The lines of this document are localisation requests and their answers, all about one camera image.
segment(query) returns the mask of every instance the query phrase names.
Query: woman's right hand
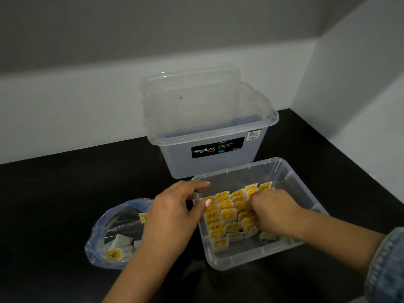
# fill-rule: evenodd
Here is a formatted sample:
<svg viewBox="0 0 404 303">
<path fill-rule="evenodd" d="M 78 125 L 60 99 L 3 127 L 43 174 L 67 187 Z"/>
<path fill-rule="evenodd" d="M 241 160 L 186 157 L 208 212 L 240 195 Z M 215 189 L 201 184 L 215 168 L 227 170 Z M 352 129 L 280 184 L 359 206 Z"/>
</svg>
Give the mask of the woman's right hand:
<svg viewBox="0 0 404 303">
<path fill-rule="evenodd" d="M 252 194 L 246 203 L 246 210 L 259 229 L 294 238 L 298 237 L 298 221 L 306 211 L 283 189 Z"/>
</svg>

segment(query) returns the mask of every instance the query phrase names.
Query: hand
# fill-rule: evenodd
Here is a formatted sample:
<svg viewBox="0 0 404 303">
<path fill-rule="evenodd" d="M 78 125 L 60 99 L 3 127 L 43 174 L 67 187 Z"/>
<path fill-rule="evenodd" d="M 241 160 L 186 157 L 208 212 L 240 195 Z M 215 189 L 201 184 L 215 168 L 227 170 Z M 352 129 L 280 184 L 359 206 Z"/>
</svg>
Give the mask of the hand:
<svg viewBox="0 0 404 303">
<path fill-rule="evenodd" d="M 253 193 L 246 210 L 259 229 L 290 237 L 296 235 L 296 219 L 305 211 L 283 189 Z"/>
<path fill-rule="evenodd" d="M 156 196 L 148 211 L 139 250 L 153 253 L 156 259 L 166 260 L 171 267 L 184 251 L 210 203 L 197 203 L 188 211 L 185 201 L 194 199 L 194 192 L 209 185 L 204 181 L 179 181 Z"/>
</svg>

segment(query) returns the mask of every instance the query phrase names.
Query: black label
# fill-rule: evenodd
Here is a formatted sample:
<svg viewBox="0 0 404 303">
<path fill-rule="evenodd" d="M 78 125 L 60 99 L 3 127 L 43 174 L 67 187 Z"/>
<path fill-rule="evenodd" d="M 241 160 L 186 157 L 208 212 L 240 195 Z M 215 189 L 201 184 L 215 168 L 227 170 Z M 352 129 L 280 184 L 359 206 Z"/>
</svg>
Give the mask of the black label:
<svg viewBox="0 0 404 303">
<path fill-rule="evenodd" d="M 243 147 L 244 137 L 231 139 L 227 141 L 210 143 L 209 145 L 199 145 L 192 147 L 192 158 L 204 157 L 220 153 L 226 153 L 233 150 L 238 150 Z"/>
</svg>

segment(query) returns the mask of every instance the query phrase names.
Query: barcode sticker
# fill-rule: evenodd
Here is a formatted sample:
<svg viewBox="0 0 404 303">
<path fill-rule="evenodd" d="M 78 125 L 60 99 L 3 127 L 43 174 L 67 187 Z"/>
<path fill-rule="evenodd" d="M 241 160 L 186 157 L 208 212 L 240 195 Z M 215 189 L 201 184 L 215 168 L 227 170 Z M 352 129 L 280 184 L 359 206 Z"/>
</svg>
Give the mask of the barcode sticker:
<svg viewBox="0 0 404 303">
<path fill-rule="evenodd" d="M 249 131 L 249 134 L 247 135 L 247 141 L 251 139 L 256 139 L 258 138 L 259 134 L 261 133 L 261 129 L 259 128 L 258 130 L 254 131 Z"/>
</svg>

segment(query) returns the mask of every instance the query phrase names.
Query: forearm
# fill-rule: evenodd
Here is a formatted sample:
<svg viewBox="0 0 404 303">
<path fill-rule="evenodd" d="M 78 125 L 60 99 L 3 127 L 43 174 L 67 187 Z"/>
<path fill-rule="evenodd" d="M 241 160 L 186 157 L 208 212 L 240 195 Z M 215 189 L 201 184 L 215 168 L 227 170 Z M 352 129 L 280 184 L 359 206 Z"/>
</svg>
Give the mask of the forearm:
<svg viewBox="0 0 404 303">
<path fill-rule="evenodd" d="M 163 282 L 171 265 L 165 258 L 140 247 L 103 303 L 148 302 Z"/>
<path fill-rule="evenodd" d="M 330 216 L 304 210 L 296 238 L 332 256 L 365 276 L 385 235 Z"/>
</svg>

